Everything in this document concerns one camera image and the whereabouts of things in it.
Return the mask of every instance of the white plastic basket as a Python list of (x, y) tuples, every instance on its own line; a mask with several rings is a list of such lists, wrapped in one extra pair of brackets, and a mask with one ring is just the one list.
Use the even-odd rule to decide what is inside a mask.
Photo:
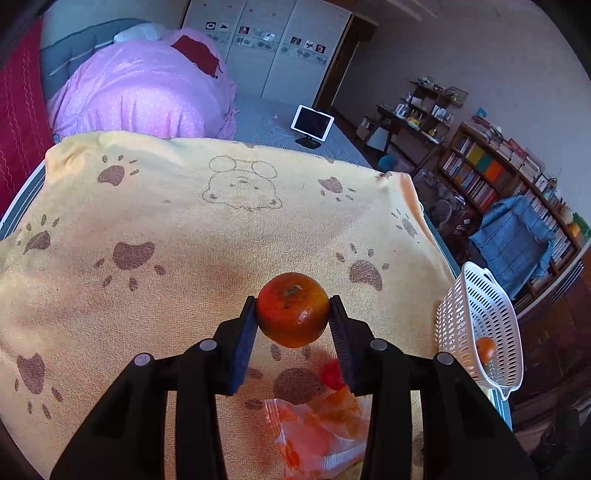
[[(472, 262), (437, 309), (437, 346), (451, 353), (481, 387), (496, 388), (503, 400), (521, 386), (523, 353), (517, 317), (509, 297), (492, 273)], [(476, 340), (496, 343), (493, 359), (485, 367), (478, 359)]]

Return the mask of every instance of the orange plastic bag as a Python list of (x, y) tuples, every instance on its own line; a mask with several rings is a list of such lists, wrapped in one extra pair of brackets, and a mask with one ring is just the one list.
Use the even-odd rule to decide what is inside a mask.
[(265, 400), (265, 408), (288, 480), (334, 478), (365, 454), (371, 402), (348, 387), (302, 405)]

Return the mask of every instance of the red blanket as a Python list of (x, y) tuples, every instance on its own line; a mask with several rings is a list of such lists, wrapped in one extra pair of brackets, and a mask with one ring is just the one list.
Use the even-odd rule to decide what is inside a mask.
[(53, 145), (39, 72), (41, 20), (0, 70), (0, 217)]

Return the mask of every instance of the pink comforter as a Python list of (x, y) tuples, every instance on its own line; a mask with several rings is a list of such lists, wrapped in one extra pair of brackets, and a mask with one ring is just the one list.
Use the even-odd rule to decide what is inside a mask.
[[(205, 44), (219, 60), (215, 75), (171, 47), (183, 35)], [(183, 28), (161, 41), (131, 40), (98, 51), (49, 100), (47, 112), (60, 138), (126, 130), (230, 140), (236, 134), (235, 93), (212, 41)]]

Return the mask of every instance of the white pillow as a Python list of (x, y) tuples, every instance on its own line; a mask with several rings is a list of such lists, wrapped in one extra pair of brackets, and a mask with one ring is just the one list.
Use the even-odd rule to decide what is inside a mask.
[(141, 38), (143, 40), (162, 40), (168, 34), (168, 29), (157, 23), (142, 23), (123, 30), (113, 37), (113, 43)]

